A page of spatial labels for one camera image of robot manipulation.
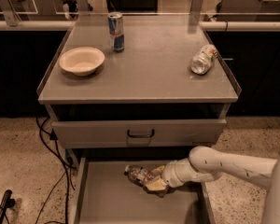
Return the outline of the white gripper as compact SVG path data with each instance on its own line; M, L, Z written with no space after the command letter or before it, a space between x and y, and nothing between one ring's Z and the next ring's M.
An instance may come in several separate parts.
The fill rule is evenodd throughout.
M150 172L156 177L144 185L144 190L148 194L155 194L163 198L169 187L177 188L185 183L183 180L184 170L185 165L182 161L170 161L165 167L161 165Z

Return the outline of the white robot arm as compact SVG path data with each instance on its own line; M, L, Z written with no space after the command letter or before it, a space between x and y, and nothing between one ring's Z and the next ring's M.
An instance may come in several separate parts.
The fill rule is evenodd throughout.
M189 156L170 161L145 184L149 191L177 188L187 182L211 182L229 174L267 190L261 224L280 224L280 158L267 159L195 147Z

